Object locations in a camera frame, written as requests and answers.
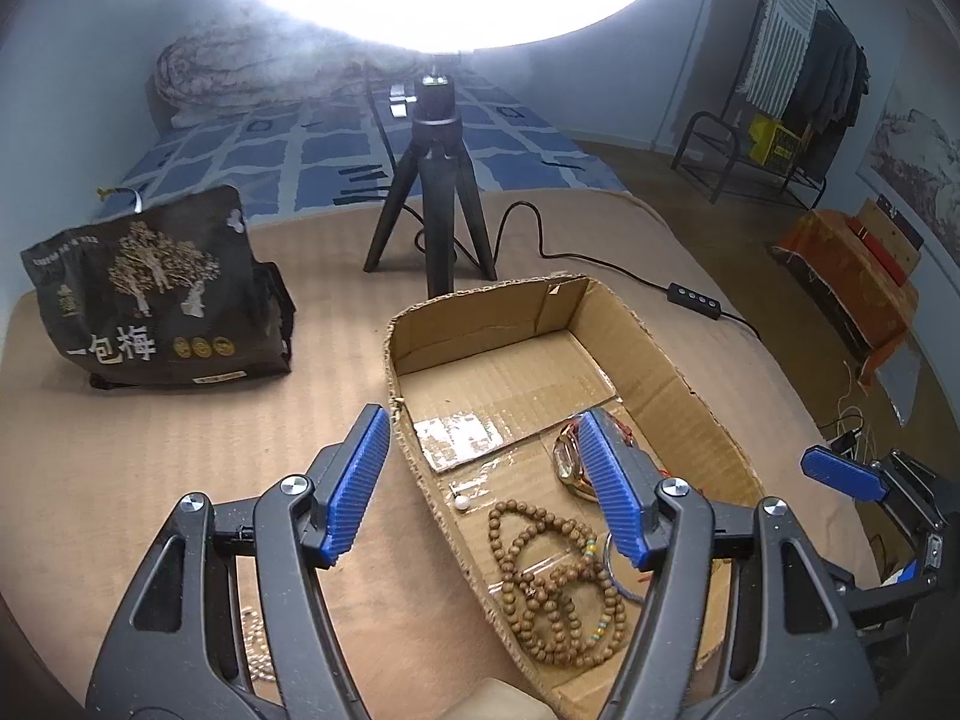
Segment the brown cardboard box tray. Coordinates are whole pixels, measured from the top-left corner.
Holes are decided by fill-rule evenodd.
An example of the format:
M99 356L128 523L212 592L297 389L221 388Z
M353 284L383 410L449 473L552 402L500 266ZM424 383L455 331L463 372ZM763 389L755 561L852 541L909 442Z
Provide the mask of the brown cardboard box tray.
M517 668L565 718L594 718L649 580L613 549L578 447L601 408L698 493L750 507L747 455L610 289L555 275L414 305L386 338L394 436Z

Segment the black snack bag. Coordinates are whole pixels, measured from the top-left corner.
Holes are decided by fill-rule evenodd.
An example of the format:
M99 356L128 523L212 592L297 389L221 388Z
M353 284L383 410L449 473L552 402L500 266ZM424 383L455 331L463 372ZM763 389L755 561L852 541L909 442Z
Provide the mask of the black snack bag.
M111 388L285 376L296 305L257 259L241 195L218 185L72 227L21 252L60 356Z

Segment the red strap wristwatch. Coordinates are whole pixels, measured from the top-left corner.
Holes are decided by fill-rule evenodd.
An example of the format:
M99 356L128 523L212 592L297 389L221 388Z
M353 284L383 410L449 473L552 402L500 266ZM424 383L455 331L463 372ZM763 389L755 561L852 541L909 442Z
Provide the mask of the red strap wristwatch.
M584 418L590 418L596 423L596 427L592 427L587 433L599 439L599 449L602 450L605 460L605 476L608 479L616 479L622 488L626 486L623 452L640 450L640 444L631 427L605 408L583 411L563 422L562 429L556 436L551 449L553 473L568 493L597 504L599 496L597 496L596 484L592 481L584 460L584 449L581 447L581 436L579 436L579 427Z

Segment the black tripod stand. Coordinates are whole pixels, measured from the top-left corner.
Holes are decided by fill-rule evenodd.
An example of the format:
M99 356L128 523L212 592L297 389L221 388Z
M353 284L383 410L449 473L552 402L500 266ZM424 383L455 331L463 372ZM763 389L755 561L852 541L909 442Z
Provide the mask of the black tripod stand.
M480 275L488 281L496 280L482 197L455 102L454 80L439 71L421 76L415 83L412 139L395 168L364 271L371 273L379 266L415 181L421 182L423 190L421 216L428 296L438 298L454 291L454 200L459 200L466 218Z

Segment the dark hanging clothes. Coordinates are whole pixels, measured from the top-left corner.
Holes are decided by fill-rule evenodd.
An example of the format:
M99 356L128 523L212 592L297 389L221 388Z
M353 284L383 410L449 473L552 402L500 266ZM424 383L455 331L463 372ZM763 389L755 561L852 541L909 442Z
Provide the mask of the dark hanging clothes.
M846 132L856 125L871 72L866 52L830 10L818 10L782 125L807 135L797 165L822 182Z

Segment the black metal rack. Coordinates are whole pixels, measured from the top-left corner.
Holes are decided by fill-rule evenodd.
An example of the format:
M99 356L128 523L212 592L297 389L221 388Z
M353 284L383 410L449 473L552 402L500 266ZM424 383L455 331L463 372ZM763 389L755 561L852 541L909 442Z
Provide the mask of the black metal rack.
M800 167L776 172L748 156L747 135L711 110L690 115L670 169L686 177L715 205L720 199L815 210L827 193L827 181L816 181Z

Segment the blue patterned bed sheet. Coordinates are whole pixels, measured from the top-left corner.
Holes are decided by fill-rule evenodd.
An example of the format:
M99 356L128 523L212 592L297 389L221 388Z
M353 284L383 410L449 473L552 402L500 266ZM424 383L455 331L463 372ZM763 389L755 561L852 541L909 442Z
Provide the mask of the blue patterned bed sheet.
M483 76L462 71L455 94L483 192L622 190L607 164ZM386 197L392 165L409 141L410 122L394 115L386 87L356 83L330 98L259 107L165 133L125 174L124 190L104 200L99 216L220 184L239 190L249 220L370 203Z

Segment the yellow box on rack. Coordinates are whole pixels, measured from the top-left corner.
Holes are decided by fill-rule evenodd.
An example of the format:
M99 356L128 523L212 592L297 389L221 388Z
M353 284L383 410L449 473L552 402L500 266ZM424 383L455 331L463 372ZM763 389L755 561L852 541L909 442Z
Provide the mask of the yellow box on rack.
M752 142L748 158L776 172L788 171L802 146L799 135L763 114L754 115L748 127L748 138Z

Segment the orange cloth covered box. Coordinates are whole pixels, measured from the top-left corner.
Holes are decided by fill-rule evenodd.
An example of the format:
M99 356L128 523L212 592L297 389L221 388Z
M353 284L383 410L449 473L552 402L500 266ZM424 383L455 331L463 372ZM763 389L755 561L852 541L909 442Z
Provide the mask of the orange cloth covered box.
M892 255L877 257L880 249L857 216L838 210L807 211L771 245L780 259L799 260L832 294L853 337L861 341L857 378L864 388L907 341L919 305L918 289L890 273Z

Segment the folded floral quilt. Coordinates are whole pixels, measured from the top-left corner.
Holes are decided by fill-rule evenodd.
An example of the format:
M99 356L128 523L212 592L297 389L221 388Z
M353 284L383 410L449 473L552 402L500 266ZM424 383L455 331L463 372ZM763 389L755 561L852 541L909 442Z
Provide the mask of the folded floral quilt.
M404 78L423 65L411 50L381 46L279 16L213 21L161 50L156 94L172 125L331 96L373 75Z

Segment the striped hanging cloth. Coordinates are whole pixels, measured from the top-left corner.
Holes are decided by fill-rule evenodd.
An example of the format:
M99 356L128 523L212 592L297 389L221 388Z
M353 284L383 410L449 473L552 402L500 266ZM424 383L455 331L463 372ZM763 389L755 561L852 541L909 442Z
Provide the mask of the striped hanging cloth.
M818 10L820 0L760 0L737 91L771 119L781 119L793 94Z

